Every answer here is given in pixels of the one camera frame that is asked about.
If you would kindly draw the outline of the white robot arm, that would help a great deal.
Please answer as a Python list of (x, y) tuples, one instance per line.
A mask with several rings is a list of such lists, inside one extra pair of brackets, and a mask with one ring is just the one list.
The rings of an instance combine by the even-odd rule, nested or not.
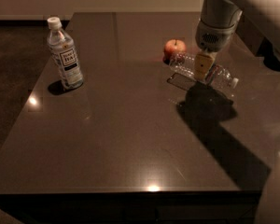
[(244, 42), (260, 33), (270, 44), (263, 53), (267, 66), (280, 71), (280, 0), (203, 0), (196, 30), (198, 47), (221, 51), (231, 40), (241, 18), (250, 23), (242, 31)]

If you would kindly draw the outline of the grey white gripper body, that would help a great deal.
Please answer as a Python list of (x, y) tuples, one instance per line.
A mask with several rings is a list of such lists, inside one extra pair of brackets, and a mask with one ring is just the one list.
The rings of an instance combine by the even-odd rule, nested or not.
[(202, 50), (219, 52), (230, 41), (242, 11), (230, 0), (203, 0), (196, 31), (196, 43)]

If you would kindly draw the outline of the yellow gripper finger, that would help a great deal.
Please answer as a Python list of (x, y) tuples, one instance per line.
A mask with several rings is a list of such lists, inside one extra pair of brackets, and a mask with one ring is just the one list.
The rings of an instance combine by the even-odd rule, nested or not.
[(198, 81), (204, 80), (215, 59), (214, 52), (198, 52), (194, 59), (194, 78)]

